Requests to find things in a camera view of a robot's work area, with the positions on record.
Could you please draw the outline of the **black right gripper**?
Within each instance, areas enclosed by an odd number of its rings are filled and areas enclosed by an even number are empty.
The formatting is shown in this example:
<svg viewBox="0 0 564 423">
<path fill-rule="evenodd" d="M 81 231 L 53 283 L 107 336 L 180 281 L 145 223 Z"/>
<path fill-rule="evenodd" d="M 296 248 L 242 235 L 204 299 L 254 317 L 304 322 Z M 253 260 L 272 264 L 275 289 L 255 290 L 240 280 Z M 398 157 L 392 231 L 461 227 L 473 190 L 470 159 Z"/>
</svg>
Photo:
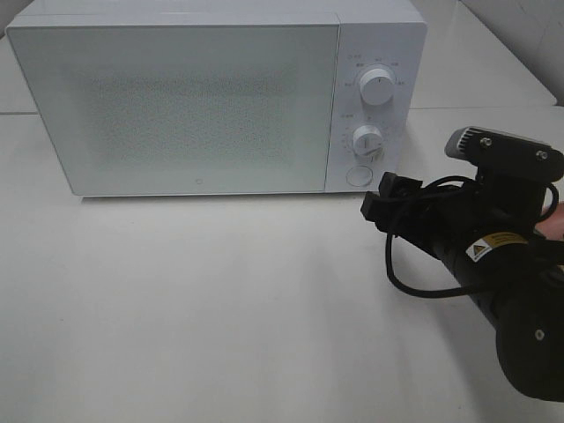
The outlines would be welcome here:
<svg viewBox="0 0 564 423">
<path fill-rule="evenodd" d="M 454 180 L 422 189 L 423 181 L 385 172 L 379 194 L 366 192 L 360 213 L 381 233 L 399 235 L 445 264 L 480 263 L 498 249 L 530 245 L 544 216 L 544 175 L 481 166 L 473 180 L 461 186 Z"/>
</svg>

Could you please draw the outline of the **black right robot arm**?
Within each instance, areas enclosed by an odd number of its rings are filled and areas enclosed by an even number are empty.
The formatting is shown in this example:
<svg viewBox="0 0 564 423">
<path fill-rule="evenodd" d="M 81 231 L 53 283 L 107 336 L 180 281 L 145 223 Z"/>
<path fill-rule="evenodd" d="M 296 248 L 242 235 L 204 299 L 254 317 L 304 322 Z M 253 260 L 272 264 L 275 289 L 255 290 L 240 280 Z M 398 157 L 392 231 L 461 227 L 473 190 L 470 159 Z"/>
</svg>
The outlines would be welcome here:
<svg viewBox="0 0 564 423">
<path fill-rule="evenodd" d="M 408 286 L 384 248 L 386 273 L 416 298 L 468 296 L 493 325 L 503 374 L 520 393 L 563 399 L 563 246 L 537 231 L 550 182 L 480 170 L 424 183 L 386 173 L 368 192 L 363 217 L 387 241 L 402 238 L 440 261 L 451 288 Z"/>
</svg>

